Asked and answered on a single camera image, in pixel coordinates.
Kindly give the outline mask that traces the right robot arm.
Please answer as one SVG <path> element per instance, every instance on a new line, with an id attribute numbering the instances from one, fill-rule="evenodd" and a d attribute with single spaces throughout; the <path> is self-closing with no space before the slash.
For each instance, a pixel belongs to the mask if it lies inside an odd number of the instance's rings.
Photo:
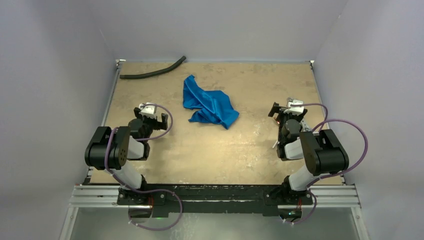
<path id="1" fill-rule="evenodd" d="M 304 165 L 286 176 L 281 184 L 280 196 L 288 204 L 298 200 L 313 181 L 338 174 L 350 163 L 348 154 L 332 130 L 314 132 L 302 124 L 307 112 L 302 101 L 292 100 L 287 106 L 273 103 L 268 114 L 278 123 L 274 144 L 277 157 L 282 161 L 304 160 Z"/>

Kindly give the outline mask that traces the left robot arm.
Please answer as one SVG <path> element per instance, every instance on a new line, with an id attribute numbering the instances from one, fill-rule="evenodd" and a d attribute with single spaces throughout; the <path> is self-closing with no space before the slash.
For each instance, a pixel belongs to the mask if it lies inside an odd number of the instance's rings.
<path id="1" fill-rule="evenodd" d="M 99 126 L 84 153 L 87 166 L 110 174 L 129 197 L 138 205 L 149 199 L 145 177 L 137 172 L 131 161 L 146 161 L 150 155 L 149 141 L 152 133 L 162 130 L 166 135 L 173 126 L 173 116 L 168 109 L 160 115 L 154 103 L 142 103 L 134 108 L 135 118 L 127 125 L 111 128 Z"/>

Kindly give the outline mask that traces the blue cloth napkin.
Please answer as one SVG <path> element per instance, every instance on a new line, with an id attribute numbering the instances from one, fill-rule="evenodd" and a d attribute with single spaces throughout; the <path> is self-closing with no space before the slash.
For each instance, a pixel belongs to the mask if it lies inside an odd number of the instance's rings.
<path id="1" fill-rule="evenodd" d="M 228 130 L 240 115 L 227 94 L 221 90 L 202 89 L 193 75 L 183 81 L 182 93 L 183 107 L 194 110 L 188 119 L 191 123 L 221 125 Z"/>

